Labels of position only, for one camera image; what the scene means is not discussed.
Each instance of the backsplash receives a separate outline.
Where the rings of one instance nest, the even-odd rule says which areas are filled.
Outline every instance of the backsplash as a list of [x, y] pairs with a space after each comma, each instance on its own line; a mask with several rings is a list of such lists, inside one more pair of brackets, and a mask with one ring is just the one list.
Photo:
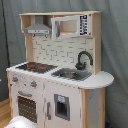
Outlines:
[[[37, 63], [61, 65], [75, 68], [78, 54], [81, 51], [89, 52], [93, 57], [94, 40], [84, 37], [52, 40], [51, 36], [33, 35], [33, 55]], [[86, 62], [86, 70], [92, 71], [88, 56], [82, 55], [81, 62]]]

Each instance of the countertop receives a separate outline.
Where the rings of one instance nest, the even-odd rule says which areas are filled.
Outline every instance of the countertop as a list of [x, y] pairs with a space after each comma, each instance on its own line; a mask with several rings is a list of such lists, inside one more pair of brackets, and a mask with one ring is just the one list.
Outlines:
[[90, 77], [88, 77], [87, 79], [85, 79], [83, 81], [75, 81], [75, 80], [69, 80], [69, 79], [64, 79], [64, 78], [60, 78], [60, 77], [54, 77], [51, 75], [53, 72], [55, 72], [61, 68], [67, 68], [67, 67], [58, 66], [57, 68], [50, 70], [49, 72], [47, 72], [45, 74], [38, 74], [38, 73], [34, 73], [34, 72], [15, 69], [15, 67], [20, 66], [22, 64], [7, 68], [7, 71], [14, 71], [17, 73], [20, 72], [20, 73], [40, 77], [44, 80], [52, 80], [52, 81], [56, 81], [56, 82], [62, 82], [64, 84], [68, 84], [70, 86], [84, 88], [84, 89], [103, 88], [103, 87], [111, 85], [114, 81], [114, 77], [110, 73], [107, 73], [104, 71], [100, 71], [96, 75], [91, 75]]

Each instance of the gray curtain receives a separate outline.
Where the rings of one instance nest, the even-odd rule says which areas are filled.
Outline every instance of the gray curtain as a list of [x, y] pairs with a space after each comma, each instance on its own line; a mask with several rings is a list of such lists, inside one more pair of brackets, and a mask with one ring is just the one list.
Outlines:
[[8, 98], [6, 68], [8, 67], [6, 34], [4, 27], [3, 6], [0, 1], [0, 102]]
[[102, 11], [102, 70], [115, 77], [106, 88], [106, 120], [113, 128], [128, 128], [127, 5], [127, 0], [4, 0], [11, 65], [25, 61], [19, 13]]

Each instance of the oven window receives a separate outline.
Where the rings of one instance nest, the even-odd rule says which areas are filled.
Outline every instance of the oven window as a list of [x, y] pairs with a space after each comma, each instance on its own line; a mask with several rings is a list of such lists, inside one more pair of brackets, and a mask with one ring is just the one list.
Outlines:
[[36, 103], [33, 100], [18, 96], [19, 115], [37, 123]]

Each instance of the faucet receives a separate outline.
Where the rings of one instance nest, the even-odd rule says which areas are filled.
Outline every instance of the faucet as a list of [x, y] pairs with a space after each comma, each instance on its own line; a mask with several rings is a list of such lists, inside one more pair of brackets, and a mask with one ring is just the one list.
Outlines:
[[86, 55], [88, 56], [88, 58], [90, 59], [90, 65], [93, 65], [92, 56], [91, 56], [88, 52], [82, 51], [82, 52], [80, 52], [79, 55], [78, 55], [78, 63], [76, 64], [77, 70], [83, 70], [83, 69], [85, 69], [85, 63], [82, 64], [82, 63], [80, 62], [81, 55], [83, 55], [83, 54], [86, 54]]

